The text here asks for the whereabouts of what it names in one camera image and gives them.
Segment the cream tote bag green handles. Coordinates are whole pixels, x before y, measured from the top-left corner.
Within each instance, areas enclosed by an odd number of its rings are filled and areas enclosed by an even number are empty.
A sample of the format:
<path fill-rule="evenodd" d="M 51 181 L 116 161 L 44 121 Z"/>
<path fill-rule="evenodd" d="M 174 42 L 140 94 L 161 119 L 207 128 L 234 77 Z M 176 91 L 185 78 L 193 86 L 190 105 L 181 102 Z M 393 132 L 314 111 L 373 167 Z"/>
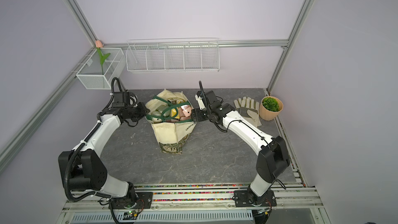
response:
<path fill-rule="evenodd" d="M 183 105 L 192 106 L 183 92 L 172 92 L 166 89 L 145 104 L 150 110 L 146 115 L 146 120 L 151 123 L 163 153 L 180 154 L 195 128 L 195 122 L 191 118 L 184 121 L 179 120 L 178 109 Z"/>

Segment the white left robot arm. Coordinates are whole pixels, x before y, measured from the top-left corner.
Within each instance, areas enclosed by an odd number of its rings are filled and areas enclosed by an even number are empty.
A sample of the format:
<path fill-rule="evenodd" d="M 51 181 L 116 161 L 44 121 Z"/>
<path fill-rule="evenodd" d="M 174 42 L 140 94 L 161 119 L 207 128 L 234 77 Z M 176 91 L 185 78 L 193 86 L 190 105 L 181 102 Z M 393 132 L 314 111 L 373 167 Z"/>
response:
<path fill-rule="evenodd" d="M 62 185 L 70 202 L 78 202 L 88 196 L 137 200 L 134 185 L 109 175 L 101 154 L 122 124 L 133 128 L 149 111 L 134 93 L 122 86 L 117 77 L 111 81 L 110 95 L 110 101 L 96 115 L 93 129 L 71 151 L 64 151 L 58 157 Z"/>

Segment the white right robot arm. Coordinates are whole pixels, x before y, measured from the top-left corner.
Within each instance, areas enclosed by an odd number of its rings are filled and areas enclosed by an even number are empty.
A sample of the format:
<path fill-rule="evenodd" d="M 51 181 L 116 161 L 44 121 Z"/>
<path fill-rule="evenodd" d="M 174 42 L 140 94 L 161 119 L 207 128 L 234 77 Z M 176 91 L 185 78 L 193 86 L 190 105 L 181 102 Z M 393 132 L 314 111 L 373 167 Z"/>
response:
<path fill-rule="evenodd" d="M 199 107 L 191 115 L 193 121 L 209 120 L 220 131 L 236 134 L 255 152 L 257 175 L 248 191 L 255 199 L 263 197 L 290 165 L 286 141 L 280 136 L 273 137 L 262 132 L 229 104 L 222 105 L 219 100 L 210 103 L 203 97 L 197 98 L 197 102 Z"/>

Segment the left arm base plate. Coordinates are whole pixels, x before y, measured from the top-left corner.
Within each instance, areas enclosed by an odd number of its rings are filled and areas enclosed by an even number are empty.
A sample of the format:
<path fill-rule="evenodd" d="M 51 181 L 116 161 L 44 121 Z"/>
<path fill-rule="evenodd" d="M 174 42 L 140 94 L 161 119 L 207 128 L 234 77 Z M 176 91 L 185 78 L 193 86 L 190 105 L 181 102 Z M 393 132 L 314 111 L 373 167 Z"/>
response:
<path fill-rule="evenodd" d="M 149 209 L 153 199 L 153 192 L 136 192 L 133 198 L 115 198 L 110 200 L 113 209 Z"/>

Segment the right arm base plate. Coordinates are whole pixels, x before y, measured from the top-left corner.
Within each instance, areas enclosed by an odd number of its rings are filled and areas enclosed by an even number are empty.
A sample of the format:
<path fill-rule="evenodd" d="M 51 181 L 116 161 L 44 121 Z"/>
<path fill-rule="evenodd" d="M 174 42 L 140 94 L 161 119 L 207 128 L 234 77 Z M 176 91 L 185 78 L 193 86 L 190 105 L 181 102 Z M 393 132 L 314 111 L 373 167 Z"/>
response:
<path fill-rule="evenodd" d="M 248 190 L 236 190 L 232 200 L 236 207 L 275 207 L 277 206 L 276 197 L 272 190 L 266 191 L 262 196 Z"/>

